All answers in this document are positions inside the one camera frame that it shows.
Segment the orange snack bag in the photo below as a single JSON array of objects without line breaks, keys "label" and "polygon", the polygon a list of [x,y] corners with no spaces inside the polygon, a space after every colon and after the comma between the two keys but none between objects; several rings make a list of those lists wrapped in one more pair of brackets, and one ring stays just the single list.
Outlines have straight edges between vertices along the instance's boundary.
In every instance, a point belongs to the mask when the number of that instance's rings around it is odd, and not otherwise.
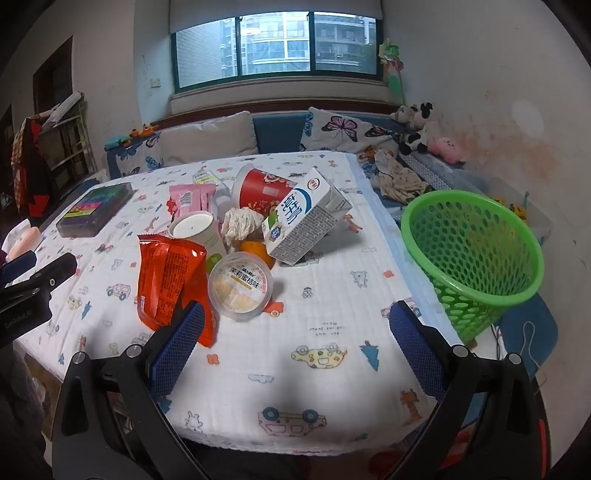
[{"label": "orange snack bag", "polygon": [[216,319],[207,296],[206,250],[189,240],[162,235],[138,235],[141,267],[138,280],[139,319],[156,331],[170,325],[179,300],[185,308],[190,300],[205,310],[205,327],[199,343],[212,346]]}]

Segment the window sill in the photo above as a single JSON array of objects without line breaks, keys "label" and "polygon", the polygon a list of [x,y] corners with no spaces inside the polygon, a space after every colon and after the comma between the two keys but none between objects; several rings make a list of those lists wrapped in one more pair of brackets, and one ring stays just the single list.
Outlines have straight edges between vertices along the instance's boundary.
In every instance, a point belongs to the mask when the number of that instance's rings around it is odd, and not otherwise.
[{"label": "window sill", "polygon": [[238,80],[170,96],[172,114],[245,102],[296,99],[367,100],[400,104],[385,82],[349,77],[293,76]]}]

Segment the window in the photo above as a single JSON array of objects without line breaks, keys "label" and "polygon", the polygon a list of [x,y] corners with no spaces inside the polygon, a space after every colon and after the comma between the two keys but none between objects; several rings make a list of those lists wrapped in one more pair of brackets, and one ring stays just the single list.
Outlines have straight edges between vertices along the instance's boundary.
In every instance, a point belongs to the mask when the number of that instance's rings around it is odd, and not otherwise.
[{"label": "window", "polygon": [[179,88],[236,76],[233,18],[181,30],[175,37]]},{"label": "window", "polygon": [[72,37],[33,74],[35,113],[45,112],[72,94]]},{"label": "window", "polygon": [[328,12],[227,18],[173,34],[176,90],[256,76],[381,79],[381,22]]}]

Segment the window blind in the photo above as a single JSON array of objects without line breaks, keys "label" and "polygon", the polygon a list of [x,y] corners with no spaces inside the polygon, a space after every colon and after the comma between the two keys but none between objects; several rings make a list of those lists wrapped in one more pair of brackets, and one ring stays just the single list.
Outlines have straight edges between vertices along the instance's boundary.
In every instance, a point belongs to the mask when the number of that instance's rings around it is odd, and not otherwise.
[{"label": "window blind", "polygon": [[301,11],[383,18],[380,0],[170,0],[170,33],[222,18]]}]

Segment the white milk carton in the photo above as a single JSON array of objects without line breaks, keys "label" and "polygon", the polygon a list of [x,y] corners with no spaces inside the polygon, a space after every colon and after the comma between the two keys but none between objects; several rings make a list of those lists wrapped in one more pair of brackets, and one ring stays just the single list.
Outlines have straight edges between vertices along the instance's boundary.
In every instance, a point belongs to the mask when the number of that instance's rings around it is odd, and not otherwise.
[{"label": "white milk carton", "polygon": [[267,253],[294,265],[349,210],[341,192],[311,168],[263,222]]}]

